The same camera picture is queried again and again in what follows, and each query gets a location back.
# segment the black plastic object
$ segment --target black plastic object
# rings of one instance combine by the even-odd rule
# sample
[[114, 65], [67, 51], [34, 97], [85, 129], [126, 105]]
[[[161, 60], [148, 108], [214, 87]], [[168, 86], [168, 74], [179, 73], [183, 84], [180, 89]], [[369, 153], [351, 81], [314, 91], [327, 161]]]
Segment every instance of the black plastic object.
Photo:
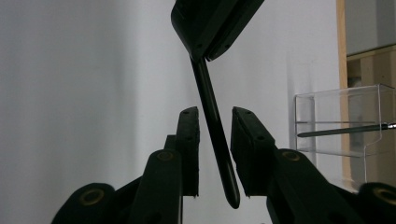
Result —
[[222, 128], [218, 105], [210, 82], [206, 62], [205, 59], [201, 59], [198, 62], [191, 60], [191, 63], [198, 91], [201, 96], [210, 138], [212, 139], [225, 196], [232, 208], [238, 208], [240, 203], [239, 189], [233, 172], [233, 164], [228, 151], [227, 141]]
[[182, 197], [180, 154], [156, 151], [148, 158], [127, 223], [181, 223]]
[[52, 223], [181, 223], [182, 197], [198, 195], [199, 135], [198, 108], [183, 110], [177, 133], [150, 155], [141, 177], [116, 191], [108, 184], [76, 190]]
[[241, 107], [233, 108], [231, 136], [231, 152], [245, 194], [266, 195], [275, 139], [253, 112]]
[[172, 24], [194, 60], [205, 52], [228, 19], [237, 0], [177, 0], [172, 9]]
[[92, 183], [76, 190], [64, 203], [53, 224], [107, 224], [114, 220], [115, 190], [108, 184]]
[[198, 196], [200, 141], [198, 108], [191, 107], [180, 112], [176, 135], [168, 135], [164, 148], [175, 149], [181, 154], [183, 195]]
[[240, 35], [263, 0], [177, 0], [172, 24], [194, 60], [213, 61]]
[[231, 46], [262, 2], [177, 0], [171, 14], [172, 24], [191, 57], [224, 192], [233, 208], [240, 203], [239, 189], [205, 60], [218, 58]]

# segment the transparent acrylic box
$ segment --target transparent acrylic box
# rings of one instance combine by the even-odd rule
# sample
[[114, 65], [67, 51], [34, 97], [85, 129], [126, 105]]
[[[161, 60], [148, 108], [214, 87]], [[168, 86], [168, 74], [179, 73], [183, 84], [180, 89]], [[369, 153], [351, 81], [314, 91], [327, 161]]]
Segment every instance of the transparent acrylic box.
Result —
[[296, 95], [297, 150], [343, 189], [396, 186], [395, 102], [396, 91], [384, 85]]

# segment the white wall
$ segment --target white wall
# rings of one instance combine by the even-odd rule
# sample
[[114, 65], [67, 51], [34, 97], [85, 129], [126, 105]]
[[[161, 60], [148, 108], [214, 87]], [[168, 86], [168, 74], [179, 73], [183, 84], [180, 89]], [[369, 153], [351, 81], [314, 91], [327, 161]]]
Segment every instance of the white wall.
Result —
[[[49, 223], [79, 187], [139, 177], [193, 105], [200, 197], [185, 199], [185, 223], [271, 223], [264, 198], [225, 200], [174, 3], [1, 1], [0, 223]], [[294, 94], [338, 88], [336, 40], [335, 1], [264, 2], [209, 64], [226, 135], [238, 105], [292, 145]]]
[[396, 0], [347, 0], [347, 54], [396, 43]]

